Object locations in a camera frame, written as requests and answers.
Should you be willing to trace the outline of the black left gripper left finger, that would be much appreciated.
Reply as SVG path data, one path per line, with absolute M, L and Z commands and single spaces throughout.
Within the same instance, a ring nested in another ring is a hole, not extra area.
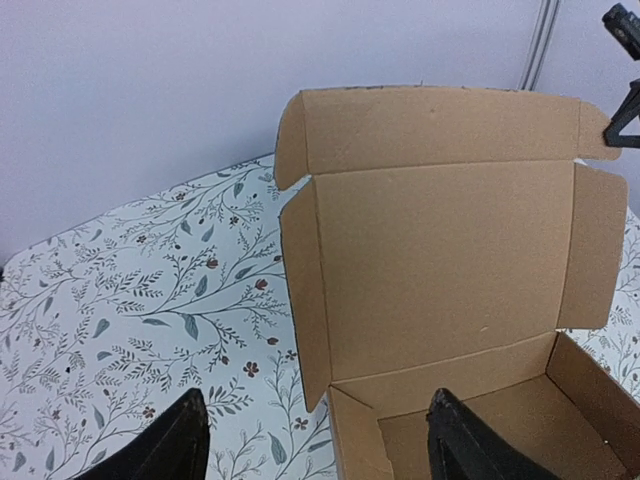
M 203 480 L 209 417 L 198 388 L 182 394 L 128 445 L 79 477 L 85 480 Z

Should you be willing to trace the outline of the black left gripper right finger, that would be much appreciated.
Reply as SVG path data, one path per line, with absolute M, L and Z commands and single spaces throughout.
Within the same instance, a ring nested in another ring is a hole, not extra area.
M 554 479 L 556 475 L 506 442 L 450 390 L 435 391 L 427 450 L 433 479 Z

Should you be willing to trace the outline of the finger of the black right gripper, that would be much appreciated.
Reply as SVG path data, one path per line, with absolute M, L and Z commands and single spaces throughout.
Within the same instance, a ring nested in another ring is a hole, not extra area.
M 603 132 L 603 139 L 607 146 L 616 148 L 639 149 L 638 135 L 622 135 L 622 130 L 632 120 L 639 118 L 639 80 L 630 83 L 630 90 L 618 110 L 612 116 L 609 125 Z

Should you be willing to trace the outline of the brown cardboard box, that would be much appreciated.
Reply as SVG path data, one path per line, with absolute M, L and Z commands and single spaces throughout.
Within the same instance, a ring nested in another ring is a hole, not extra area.
M 568 336 L 605 326 L 628 186 L 577 98 L 433 86 L 306 90 L 275 180 L 305 404 L 342 479 L 433 479 L 450 390 L 554 479 L 639 473 L 638 403 Z

